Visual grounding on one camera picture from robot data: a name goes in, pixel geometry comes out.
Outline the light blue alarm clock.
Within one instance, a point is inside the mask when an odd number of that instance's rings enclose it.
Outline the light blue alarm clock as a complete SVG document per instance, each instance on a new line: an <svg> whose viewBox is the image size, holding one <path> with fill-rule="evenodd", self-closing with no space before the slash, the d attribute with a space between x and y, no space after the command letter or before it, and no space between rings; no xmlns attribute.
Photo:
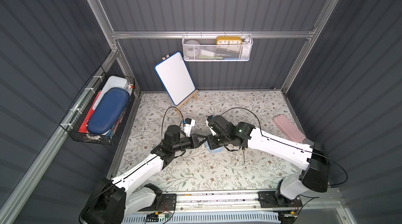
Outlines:
<svg viewBox="0 0 402 224"><path fill-rule="evenodd" d="M207 148L207 150L208 150L209 152L211 152L211 153L219 153L219 152L221 152L221 151L223 150L223 147L219 147L219 148L212 149L212 148L208 145L208 143L206 143L206 148Z"/></svg>

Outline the black yellow screwdriver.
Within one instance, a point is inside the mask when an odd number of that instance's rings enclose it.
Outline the black yellow screwdriver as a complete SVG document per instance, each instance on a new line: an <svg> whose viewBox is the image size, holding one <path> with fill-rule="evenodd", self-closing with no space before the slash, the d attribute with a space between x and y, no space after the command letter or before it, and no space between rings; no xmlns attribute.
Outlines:
<svg viewBox="0 0 402 224"><path fill-rule="evenodd" d="M246 149L245 149L245 147L242 147L242 157L243 157L244 164L246 164Z"/></svg>

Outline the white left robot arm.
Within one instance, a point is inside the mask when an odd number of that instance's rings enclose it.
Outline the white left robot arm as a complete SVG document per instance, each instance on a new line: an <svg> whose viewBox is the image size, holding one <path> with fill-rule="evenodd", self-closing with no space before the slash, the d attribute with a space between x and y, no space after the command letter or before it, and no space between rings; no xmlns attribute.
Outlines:
<svg viewBox="0 0 402 224"><path fill-rule="evenodd" d="M176 152L199 148L207 136L187 136L177 125L170 125L161 142L134 168L112 179L103 178L93 189L89 200L79 214L81 224L120 224L134 212L147 207L158 209L161 191L148 184L136 189L147 179L166 168L176 157Z"/></svg>

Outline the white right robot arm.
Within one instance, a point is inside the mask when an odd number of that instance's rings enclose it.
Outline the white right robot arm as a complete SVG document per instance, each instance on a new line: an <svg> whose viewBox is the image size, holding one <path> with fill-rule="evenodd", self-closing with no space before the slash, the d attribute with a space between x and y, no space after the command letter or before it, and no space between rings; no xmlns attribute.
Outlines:
<svg viewBox="0 0 402 224"><path fill-rule="evenodd" d="M212 149L229 144L242 149L251 148L277 156L297 168L296 172L278 183L274 195L278 202L293 201L306 191L327 191L330 164L322 144L292 142L247 122L234 125L222 115L208 116L206 125L211 130L207 142Z"/></svg>

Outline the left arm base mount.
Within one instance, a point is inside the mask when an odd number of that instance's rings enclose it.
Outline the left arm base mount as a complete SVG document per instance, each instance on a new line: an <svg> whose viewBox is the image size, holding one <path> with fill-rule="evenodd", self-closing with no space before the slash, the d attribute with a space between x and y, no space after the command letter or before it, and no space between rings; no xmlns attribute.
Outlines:
<svg viewBox="0 0 402 224"><path fill-rule="evenodd" d="M160 194L157 195L154 201L146 207L142 207L136 212L140 211L158 211L164 210L174 211L177 205L177 194Z"/></svg>

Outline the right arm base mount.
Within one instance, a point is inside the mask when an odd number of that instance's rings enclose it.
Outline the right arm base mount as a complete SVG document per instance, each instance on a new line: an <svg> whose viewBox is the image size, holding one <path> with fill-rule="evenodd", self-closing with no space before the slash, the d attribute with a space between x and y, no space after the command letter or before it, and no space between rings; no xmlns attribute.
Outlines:
<svg viewBox="0 0 402 224"><path fill-rule="evenodd" d="M261 208L292 207L299 209L303 205L299 196L294 200L289 200L281 195L276 196L276 191L259 191L257 200Z"/></svg>

